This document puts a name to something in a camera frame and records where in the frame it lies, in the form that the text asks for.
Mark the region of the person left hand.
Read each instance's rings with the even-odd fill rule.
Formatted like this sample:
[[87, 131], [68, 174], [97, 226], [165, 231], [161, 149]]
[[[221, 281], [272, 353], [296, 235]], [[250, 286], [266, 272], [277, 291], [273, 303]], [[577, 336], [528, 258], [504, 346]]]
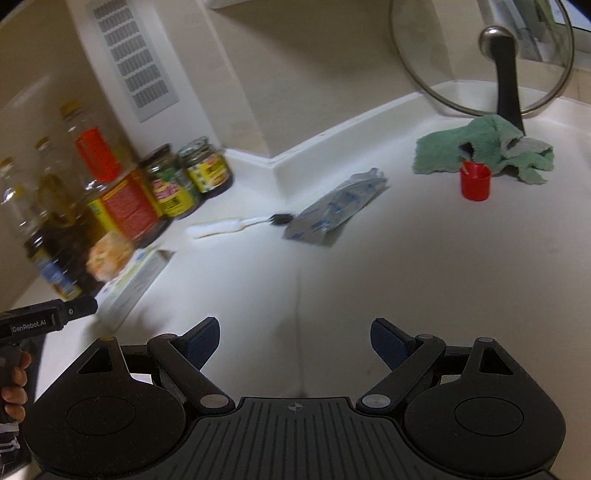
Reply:
[[21, 423], [26, 417], [25, 404], [28, 401], [28, 394], [25, 391], [28, 382], [26, 369], [31, 363], [31, 355], [22, 351], [18, 365], [11, 370], [10, 380], [1, 388], [4, 411], [17, 423]]

